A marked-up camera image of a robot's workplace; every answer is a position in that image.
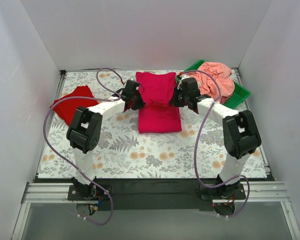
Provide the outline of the magenta t shirt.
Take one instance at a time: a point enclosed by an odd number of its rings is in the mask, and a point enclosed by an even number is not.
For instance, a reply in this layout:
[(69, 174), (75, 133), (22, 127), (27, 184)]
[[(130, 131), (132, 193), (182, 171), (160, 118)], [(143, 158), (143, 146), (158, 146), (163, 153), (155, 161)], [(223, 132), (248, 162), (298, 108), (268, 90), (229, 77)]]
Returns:
[(176, 86), (176, 73), (153, 74), (137, 72), (136, 80), (144, 90), (145, 106), (138, 111), (138, 131), (141, 134), (166, 134), (182, 131), (180, 111), (169, 104)]

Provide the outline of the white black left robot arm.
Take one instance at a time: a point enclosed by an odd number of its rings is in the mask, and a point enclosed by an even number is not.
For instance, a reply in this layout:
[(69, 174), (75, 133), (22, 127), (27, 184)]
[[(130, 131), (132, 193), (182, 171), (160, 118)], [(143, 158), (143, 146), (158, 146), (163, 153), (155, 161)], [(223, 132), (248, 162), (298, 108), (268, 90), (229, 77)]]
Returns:
[(68, 128), (66, 138), (73, 148), (75, 165), (78, 167), (74, 178), (82, 184), (79, 194), (85, 200), (96, 196), (96, 187), (91, 184), (95, 179), (93, 151), (101, 135), (102, 123), (126, 110), (139, 110), (146, 104), (142, 99), (145, 89), (141, 83), (129, 79), (124, 88), (106, 101), (91, 107), (78, 107)]

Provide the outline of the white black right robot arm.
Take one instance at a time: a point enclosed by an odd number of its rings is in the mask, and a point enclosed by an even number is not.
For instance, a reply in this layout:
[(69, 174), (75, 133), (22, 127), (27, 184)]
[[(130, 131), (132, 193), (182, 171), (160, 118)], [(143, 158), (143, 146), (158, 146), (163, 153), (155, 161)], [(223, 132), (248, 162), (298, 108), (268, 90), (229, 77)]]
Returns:
[[(185, 78), (174, 87), (169, 104), (174, 107), (188, 107), (195, 113), (204, 115), (194, 144), (195, 176), (201, 186), (216, 189), (220, 198), (227, 199), (235, 192), (233, 185), (238, 183), (241, 178), (245, 178), (241, 175), (243, 167), (262, 141), (252, 112), (249, 110), (237, 111), (219, 103), (218, 100), (222, 96), (221, 89), (214, 78), (212, 81), (218, 91), (216, 99), (208, 95), (201, 95), (195, 78)], [(207, 119), (211, 119), (222, 126), (224, 147), (227, 151), (225, 164), (218, 175), (220, 182), (216, 185), (203, 183), (197, 167), (199, 140)]]

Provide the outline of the floral patterned table mat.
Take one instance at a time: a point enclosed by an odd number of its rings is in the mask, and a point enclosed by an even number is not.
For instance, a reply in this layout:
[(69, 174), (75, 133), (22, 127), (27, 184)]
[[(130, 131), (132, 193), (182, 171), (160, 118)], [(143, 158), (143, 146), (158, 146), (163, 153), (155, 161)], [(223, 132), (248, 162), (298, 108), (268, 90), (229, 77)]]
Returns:
[[(99, 74), (111, 90), (122, 88), (119, 78), (109, 71)], [(58, 97), (72, 93), (78, 86), (88, 86), (95, 98), (108, 99), (110, 92), (99, 85), (96, 72), (68, 72)], [(93, 152), (97, 178), (195, 178), (194, 146), (204, 116), (187, 107), (179, 108), (182, 131), (168, 134), (140, 134), (138, 112), (127, 110), (102, 124), (100, 140)], [(47, 138), (63, 156), (75, 160), (74, 150), (66, 139), (68, 126), (55, 113)], [(226, 162), (223, 129), (209, 118), (202, 129), (197, 151), (197, 168), (202, 178), (216, 178)], [(265, 179), (265, 159), (260, 148), (250, 155), (242, 174)], [(38, 179), (70, 179), (77, 171), (45, 147), (37, 170)]]

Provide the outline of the salmon pink t shirt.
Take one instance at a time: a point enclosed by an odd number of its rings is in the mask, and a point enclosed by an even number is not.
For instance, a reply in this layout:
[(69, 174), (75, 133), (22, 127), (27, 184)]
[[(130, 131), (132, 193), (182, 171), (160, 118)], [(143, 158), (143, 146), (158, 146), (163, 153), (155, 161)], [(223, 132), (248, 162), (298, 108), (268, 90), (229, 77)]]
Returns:
[[(204, 62), (198, 70), (206, 72), (216, 80), (221, 92), (218, 102), (224, 104), (235, 90), (235, 84), (231, 79), (232, 70), (220, 62)], [(201, 95), (208, 95), (214, 100), (218, 98), (219, 90), (209, 76), (201, 72), (189, 72), (188, 75), (196, 79)]]

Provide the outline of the green plastic bin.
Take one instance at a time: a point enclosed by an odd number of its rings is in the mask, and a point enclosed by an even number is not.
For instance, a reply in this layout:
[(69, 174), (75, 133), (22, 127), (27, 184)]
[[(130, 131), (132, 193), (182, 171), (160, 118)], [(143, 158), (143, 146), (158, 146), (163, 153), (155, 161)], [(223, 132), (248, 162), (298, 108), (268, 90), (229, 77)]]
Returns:
[[(176, 81), (179, 82), (181, 79), (184, 79), (186, 77), (192, 77), (191, 75), (189, 76), (188, 73), (192, 73), (192, 72), (201, 73), (202, 71), (199, 70), (199, 67), (204, 62), (207, 62), (207, 61), (199, 60), (196, 63), (194, 63), (193, 65), (191, 65), (190, 67), (188, 67), (187, 69), (185, 69), (184, 71), (186, 72), (186, 74), (185, 75), (178, 74), (177, 77), (176, 77)], [(247, 97), (250, 96), (250, 92), (247, 89), (245, 89), (244, 87), (242, 87), (237, 82), (237, 77), (236, 77), (236, 74), (235, 74), (234, 71), (232, 71), (232, 75), (230, 76), (230, 78), (234, 82), (235, 89), (234, 89), (234, 92), (233, 92), (232, 96), (230, 98), (228, 98), (228, 100), (225, 103), (222, 103), (222, 104), (225, 105), (228, 108), (235, 109), (241, 103), (243, 103), (247, 99)]]

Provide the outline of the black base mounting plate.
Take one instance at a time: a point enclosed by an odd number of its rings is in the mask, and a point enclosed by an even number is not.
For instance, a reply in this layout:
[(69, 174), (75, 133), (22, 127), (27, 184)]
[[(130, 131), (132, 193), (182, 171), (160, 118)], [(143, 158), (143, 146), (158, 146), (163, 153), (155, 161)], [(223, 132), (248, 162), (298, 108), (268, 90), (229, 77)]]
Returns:
[(99, 186), (77, 182), (74, 178), (68, 190), (69, 201), (95, 204), (99, 211), (115, 210), (185, 210), (213, 211), (213, 201), (226, 203), (225, 212), (232, 214), (235, 200), (245, 200), (243, 184), (234, 187), (204, 188), (194, 178), (141, 179), (104, 178)]

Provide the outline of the aluminium front frame rail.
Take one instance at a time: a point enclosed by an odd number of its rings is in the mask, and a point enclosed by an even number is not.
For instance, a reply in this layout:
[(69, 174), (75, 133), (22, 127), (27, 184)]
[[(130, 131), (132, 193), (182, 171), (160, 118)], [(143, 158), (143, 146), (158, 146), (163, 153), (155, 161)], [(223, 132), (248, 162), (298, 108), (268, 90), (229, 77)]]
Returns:
[(194, 179), (103, 179), (109, 201), (92, 212), (69, 182), (29, 183), (14, 240), (300, 240), (280, 181), (244, 184), (228, 206)]

